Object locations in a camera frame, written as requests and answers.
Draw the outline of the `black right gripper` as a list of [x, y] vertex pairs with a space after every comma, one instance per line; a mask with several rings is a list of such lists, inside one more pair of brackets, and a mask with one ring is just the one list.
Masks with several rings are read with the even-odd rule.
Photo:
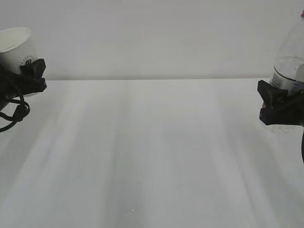
[[266, 81], [260, 80], [257, 84], [257, 91], [263, 100], [259, 119], [265, 125], [303, 126], [303, 90], [288, 96], [288, 90], [274, 87]]

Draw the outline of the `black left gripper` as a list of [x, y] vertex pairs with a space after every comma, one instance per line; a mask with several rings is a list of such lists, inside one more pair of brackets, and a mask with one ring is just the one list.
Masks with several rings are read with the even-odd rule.
[[20, 66], [21, 75], [0, 70], [0, 99], [13, 99], [19, 94], [29, 95], [32, 93], [41, 93], [46, 87], [46, 81], [43, 74], [46, 69], [44, 59], [37, 59], [34, 62], [28, 62]]

